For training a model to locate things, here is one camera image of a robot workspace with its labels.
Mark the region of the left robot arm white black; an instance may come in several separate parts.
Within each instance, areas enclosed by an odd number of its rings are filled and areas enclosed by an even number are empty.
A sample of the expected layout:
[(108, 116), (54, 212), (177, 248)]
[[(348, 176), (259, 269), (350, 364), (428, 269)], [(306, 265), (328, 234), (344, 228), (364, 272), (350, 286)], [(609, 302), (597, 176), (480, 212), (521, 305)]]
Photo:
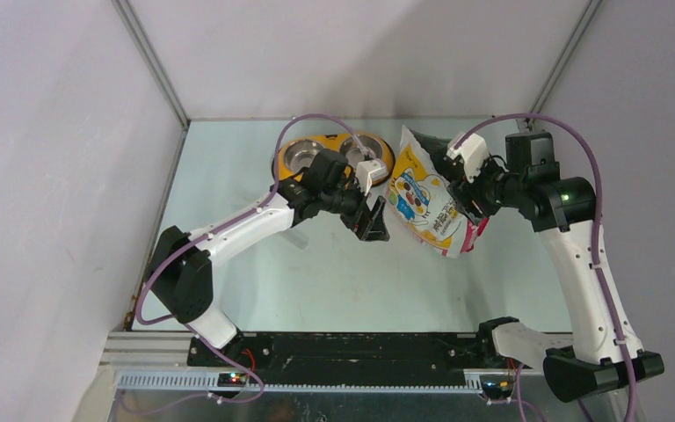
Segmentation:
[(191, 232), (177, 226), (165, 229), (139, 298), (153, 293), (171, 318), (209, 346), (214, 360), (232, 366), (242, 357), (243, 343), (235, 324), (214, 305), (214, 266), (321, 212), (337, 215), (360, 241), (388, 241), (386, 201), (369, 201), (374, 181), (387, 175), (379, 159), (365, 158), (351, 166), (344, 155), (323, 149), (308, 167), (276, 180), (265, 197), (229, 220)]

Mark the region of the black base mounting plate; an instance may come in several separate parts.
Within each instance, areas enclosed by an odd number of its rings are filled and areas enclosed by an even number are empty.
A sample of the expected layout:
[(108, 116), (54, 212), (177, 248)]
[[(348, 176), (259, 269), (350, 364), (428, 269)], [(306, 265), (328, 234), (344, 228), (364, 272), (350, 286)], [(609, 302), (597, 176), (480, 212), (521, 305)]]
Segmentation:
[(246, 331), (222, 352), (269, 386), (464, 387), (474, 370), (518, 365), (457, 332)]

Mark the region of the yellow double pet bowl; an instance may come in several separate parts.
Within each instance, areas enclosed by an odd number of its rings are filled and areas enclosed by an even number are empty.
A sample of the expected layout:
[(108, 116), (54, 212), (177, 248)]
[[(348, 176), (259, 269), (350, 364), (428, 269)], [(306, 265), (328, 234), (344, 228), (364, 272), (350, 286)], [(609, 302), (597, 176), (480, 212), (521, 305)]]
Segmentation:
[[(387, 175), (383, 178), (375, 179), (372, 184), (372, 187), (380, 186), (389, 179), (394, 170), (396, 165), (395, 152), (378, 135), (358, 132), (357, 136), (370, 155), (380, 160), (388, 169)], [(349, 133), (303, 136), (286, 142), (279, 149), (277, 155), (278, 179), (283, 180), (295, 177), (297, 181), (300, 181), (301, 175), (297, 175), (297, 172), (302, 168), (309, 167), (316, 155), (323, 149), (339, 152), (347, 158), (352, 168), (364, 158), (361, 150)]]

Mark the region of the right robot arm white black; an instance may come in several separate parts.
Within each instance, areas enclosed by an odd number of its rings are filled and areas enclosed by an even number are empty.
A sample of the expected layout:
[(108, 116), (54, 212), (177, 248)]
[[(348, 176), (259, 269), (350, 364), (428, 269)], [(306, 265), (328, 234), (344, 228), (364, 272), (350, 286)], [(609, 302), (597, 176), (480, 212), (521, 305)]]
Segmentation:
[(664, 361), (646, 350), (621, 306), (597, 220), (597, 195), (585, 178), (563, 178), (550, 133), (521, 132), (505, 139), (498, 162), (479, 135), (463, 144), (415, 134), (469, 222), (482, 223), (502, 208), (517, 210), (555, 267), (573, 339), (534, 331), (517, 318), (484, 322), (477, 359), (499, 367), (509, 358), (544, 374), (553, 394), (568, 403), (661, 375)]

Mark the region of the colourful pet food bag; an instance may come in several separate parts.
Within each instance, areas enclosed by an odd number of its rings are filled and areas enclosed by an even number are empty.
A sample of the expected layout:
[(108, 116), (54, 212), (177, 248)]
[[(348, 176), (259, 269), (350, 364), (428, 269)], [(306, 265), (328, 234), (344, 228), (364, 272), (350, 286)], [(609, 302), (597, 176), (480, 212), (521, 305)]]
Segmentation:
[(448, 180), (429, 172), (417, 157), (417, 132), (404, 126), (396, 165), (388, 180), (390, 209), (409, 232), (440, 255), (456, 258), (471, 252), (488, 222), (472, 224), (454, 205), (447, 192)]

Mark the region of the clear plastic scoop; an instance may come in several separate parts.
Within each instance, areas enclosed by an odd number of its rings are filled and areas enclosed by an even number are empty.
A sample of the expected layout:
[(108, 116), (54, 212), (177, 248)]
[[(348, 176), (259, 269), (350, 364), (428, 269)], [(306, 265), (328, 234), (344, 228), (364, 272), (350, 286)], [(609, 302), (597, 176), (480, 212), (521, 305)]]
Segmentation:
[(290, 244), (300, 250), (306, 250), (309, 239), (306, 234), (296, 228), (284, 230), (280, 233)]

